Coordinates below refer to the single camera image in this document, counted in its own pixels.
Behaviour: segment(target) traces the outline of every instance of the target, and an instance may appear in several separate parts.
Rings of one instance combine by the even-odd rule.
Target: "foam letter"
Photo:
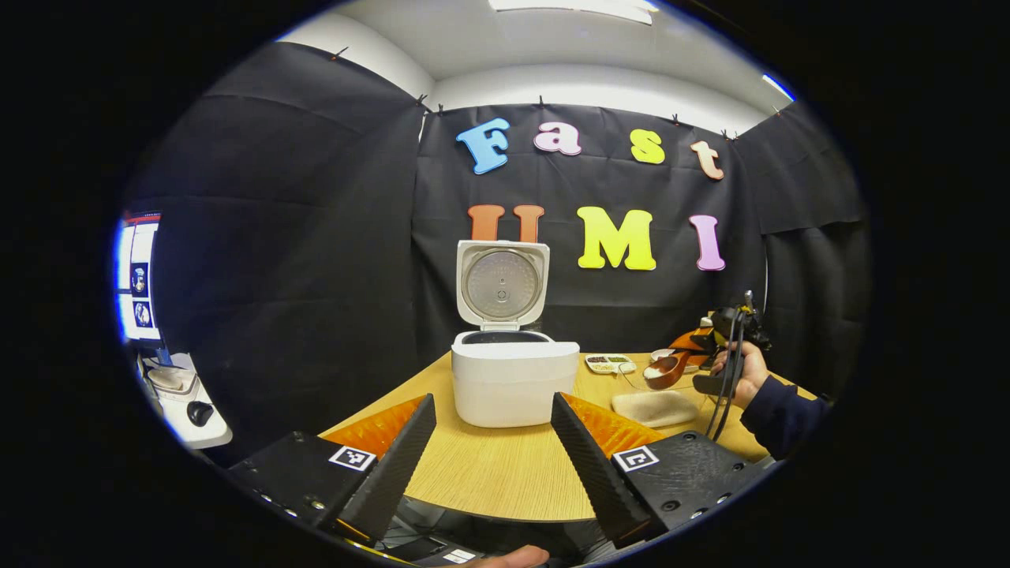
[[[698,270],[722,270],[726,261],[719,258],[719,242],[715,240],[715,225],[719,221],[710,215],[691,215],[691,224],[698,231]]]
[[[701,171],[705,172],[706,176],[713,180],[722,179],[722,170],[715,167],[715,159],[719,157],[718,152],[708,148],[708,143],[705,140],[694,143],[691,145],[691,150],[698,153],[698,160],[701,162]]]
[[[498,217],[505,214],[501,205],[474,205],[467,209],[474,219],[470,223],[470,239],[473,241],[498,241]]]
[[[579,129],[571,124],[544,122],[540,124],[540,131],[543,133],[533,136],[533,146],[544,152],[561,152],[565,156],[576,156],[582,152]]]
[[[543,214],[539,205],[516,205],[512,213],[519,217],[519,242],[536,243],[537,219]]]
[[[617,268],[621,264],[624,251],[628,258],[624,266],[629,270],[652,270],[655,260],[652,259],[652,249],[648,242],[648,223],[652,215],[648,211],[632,209],[624,215],[620,230],[614,226],[607,212],[600,207],[579,207],[576,214],[586,222],[586,248],[579,258],[582,268],[603,268],[605,264],[600,256],[600,246],[603,246],[610,266]]]
[[[663,164],[667,159],[667,153],[660,147],[662,141],[660,134],[652,130],[635,128],[631,130],[631,156],[645,164]]]
[[[493,118],[484,124],[478,124],[469,130],[464,130],[456,136],[456,141],[467,145],[471,156],[474,157],[474,173],[481,175],[499,166],[504,166],[508,162],[508,157],[495,152],[495,148],[501,150],[508,149],[508,138],[502,130],[508,130],[508,120],[504,118]]]

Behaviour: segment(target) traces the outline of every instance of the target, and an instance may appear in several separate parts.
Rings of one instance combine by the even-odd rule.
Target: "blue letter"
[[[494,149],[495,147],[502,150],[508,149],[508,138],[501,131],[508,130],[509,126],[508,120],[494,118],[484,124],[464,130],[456,137],[456,141],[462,141],[467,145],[470,154],[477,161],[477,164],[474,165],[475,174],[479,176],[499,166],[504,166],[508,162],[507,156],[498,154]]]

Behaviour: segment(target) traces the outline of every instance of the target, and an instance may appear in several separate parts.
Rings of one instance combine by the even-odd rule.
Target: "ceiling light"
[[[645,0],[488,0],[496,11],[509,10],[576,10],[616,16],[652,25],[652,14],[659,9]]]
[[[786,95],[789,98],[789,100],[791,100],[791,101],[795,101],[796,100],[796,99],[793,98],[793,95],[790,95],[785,89],[782,88],[782,85],[776,83],[775,79],[772,79],[768,75],[762,77],[762,79],[764,79],[765,82],[768,83],[769,85],[775,87],[776,90],[778,90],[780,93]]]

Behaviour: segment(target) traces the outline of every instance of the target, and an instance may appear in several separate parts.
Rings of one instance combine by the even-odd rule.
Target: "computer screen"
[[[152,253],[162,215],[158,211],[125,215],[116,244],[115,282],[124,340],[161,344],[155,303]]]

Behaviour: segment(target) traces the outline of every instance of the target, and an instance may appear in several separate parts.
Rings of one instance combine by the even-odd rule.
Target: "rice cooker lid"
[[[543,311],[546,290],[545,245],[512,242],[461,242],[458,300],[471,323],[528,323]]]

